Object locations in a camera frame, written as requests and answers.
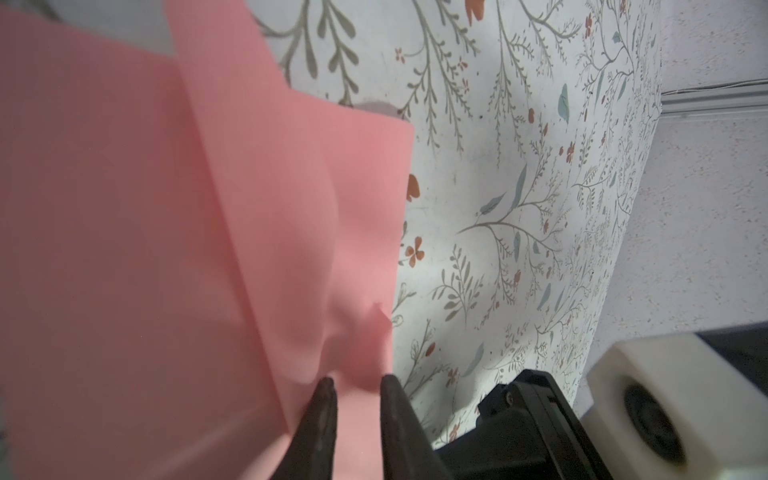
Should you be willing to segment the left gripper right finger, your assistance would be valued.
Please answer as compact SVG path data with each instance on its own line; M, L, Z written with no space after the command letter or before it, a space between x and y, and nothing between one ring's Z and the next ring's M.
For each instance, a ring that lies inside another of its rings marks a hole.
M380 429L385 479L452 479L427 439L399 380L380 384Z

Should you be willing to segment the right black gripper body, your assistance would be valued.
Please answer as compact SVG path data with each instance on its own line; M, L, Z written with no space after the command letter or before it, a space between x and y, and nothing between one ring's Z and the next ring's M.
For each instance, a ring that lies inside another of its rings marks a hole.
M522 371L478 411L473 430L436 450L455 479L612 478L551 374Z

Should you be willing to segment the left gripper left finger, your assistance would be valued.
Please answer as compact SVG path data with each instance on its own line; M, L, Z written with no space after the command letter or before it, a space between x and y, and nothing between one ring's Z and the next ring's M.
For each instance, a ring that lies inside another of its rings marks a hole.
M332 378L320 380L285 455L271 479L329 480L338 427L338 397Z

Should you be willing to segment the pink square paper sheet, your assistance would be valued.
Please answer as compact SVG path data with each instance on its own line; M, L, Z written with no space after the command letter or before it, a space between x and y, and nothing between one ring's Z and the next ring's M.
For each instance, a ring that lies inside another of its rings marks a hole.
M292 90L241 1L169 58L1 10L1 393L18 479L266 479L318 381L379 479L414 139Z

